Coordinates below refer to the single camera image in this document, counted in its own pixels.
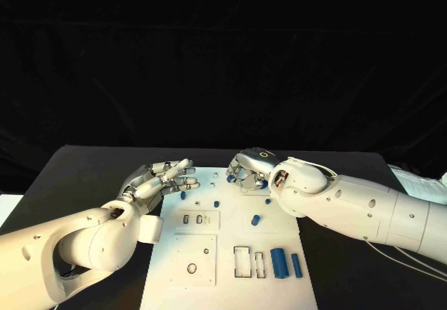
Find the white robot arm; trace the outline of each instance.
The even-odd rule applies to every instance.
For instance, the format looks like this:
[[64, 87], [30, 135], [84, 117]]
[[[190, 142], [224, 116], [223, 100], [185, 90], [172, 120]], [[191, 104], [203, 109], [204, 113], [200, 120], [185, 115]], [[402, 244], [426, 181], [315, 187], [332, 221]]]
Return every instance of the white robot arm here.
[[[194, 162], [143, 166], [128, 178], [118, 199], [54, 221], [0, 236], [2, 309], [50, 309], [119, 270], [138, 241], [158, 243], [164, 219], [146, 215], [162, 197], [200, 188]], [[54, 252], [80, 266], [61, 275]]]
[[[247, 177], [239, 178], [240, 172]], [[376, 182], [338, 175], [296, 158], [280, 161], [260, 148], [237, 154], [229, 181], [247, 189], [267, 184], [283, 210], [370, 242], [394, 245], [447, 264], [447, 207]]]

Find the white board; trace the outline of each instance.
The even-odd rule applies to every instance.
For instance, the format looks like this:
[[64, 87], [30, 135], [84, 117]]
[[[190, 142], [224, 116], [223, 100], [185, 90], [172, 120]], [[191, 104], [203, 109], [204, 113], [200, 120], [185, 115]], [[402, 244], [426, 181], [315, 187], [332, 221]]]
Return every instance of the white board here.
[[[226, 171], [224, 168], [197, 168], [195, 177], [201, 188], [187, 192], [185, 200], [181, 199], [181, 193], [165, 198], [165, 226], [161, 243], [155, 245], [152, 252], [142, 309], [318, 309], [296, 218], [285, 213], [275, 200], [270, 205], [266, 204], [267, 190], [247, 192], [230, 184]], [[220, 219], [220, 225], [180, 229], [184, 223], [181, 219], [188, 211], [220, 212], [220, 216], [214, 215]], [[190, 220], [195, 220], [197, 214], [190, 213]], [[256, 214], [262, 216], [262, 220], [253, 226]], [[175, 238], [182, 234], [185, 239], [177, 243], [180, 240]], [[216, 237], [217, 242], [216, 282], [210, 282], [213, 286], [208, 287], [203, 282], [198, 284], [187, 273], [190, 260], [200, 262], [204, 258], [205, 245], [194, 245], [194, 235]], [[236, 278], [234, 247], [239, 246], [250, 247], [252, 278]], [[286, 279], [278, 279], [273, 271], [270, 250], [278, 247], [286, 251], [291, 274]], [[187, 249], [191, 249], [190, 258], [180, 260], [177, 253]], [[256, 253], [263, 253], [266, 278], [257, 278]], [[295, 275], [293, 253], [299, 255], [304, 278], [296, 278]], [[182, 280], [174, 285], [174, 279], [181, 273]]]

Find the black curtain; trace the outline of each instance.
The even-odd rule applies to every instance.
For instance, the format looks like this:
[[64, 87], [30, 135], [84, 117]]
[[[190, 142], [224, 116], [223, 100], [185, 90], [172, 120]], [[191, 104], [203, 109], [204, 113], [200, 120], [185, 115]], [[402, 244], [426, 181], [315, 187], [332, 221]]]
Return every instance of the black curtain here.
[[2, 1], [4, 191], [67, 144], [368, 151], [440, 177], [436, 9], [146, 5]]

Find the oval hole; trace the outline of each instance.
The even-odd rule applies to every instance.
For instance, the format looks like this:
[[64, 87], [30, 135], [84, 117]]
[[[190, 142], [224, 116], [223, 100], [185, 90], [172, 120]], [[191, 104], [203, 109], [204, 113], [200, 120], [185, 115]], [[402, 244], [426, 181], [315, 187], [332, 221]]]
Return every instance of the oval hole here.
[[191, 274], [194, 274], [194, 273], [197, 272], [197, 270], [198, 270], [197, 264], [191, 263], [191, 264], [188, 265], [188, 272], [190, 272]]
[[27, 246], [22, 248], [22, 255], [27, 260], [31, 260], [31, 249]]

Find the blue object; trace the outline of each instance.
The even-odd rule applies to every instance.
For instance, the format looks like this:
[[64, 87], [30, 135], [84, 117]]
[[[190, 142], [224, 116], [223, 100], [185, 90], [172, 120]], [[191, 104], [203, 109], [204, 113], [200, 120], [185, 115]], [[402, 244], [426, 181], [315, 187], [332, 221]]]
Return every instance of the blue object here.
[[293, 262], [293, 268], [296, 269], [296, 277], [304, 278], [304, 273], [302, 273], [302, 267], [301, 267], [301, 261], [299, 261], [299, 255], [292, 254], [292, 262]]
[[273, 249], [270, 250], [270, 255], [273, 257], [273, 271], [276, 273], [276, 278], [285, 279], [289, 277], [285, 250], [282, 248]]
[[252, 220], [253, 226], [259, 225], [260, 220], [262, 220], [262, 216], [259, 214], [256, 214], [254, 219]]
[[262, 187], [262, 189], [265, 189], [267, 186], [269, 186], [269, 181], [263, 180], [263, 187]]

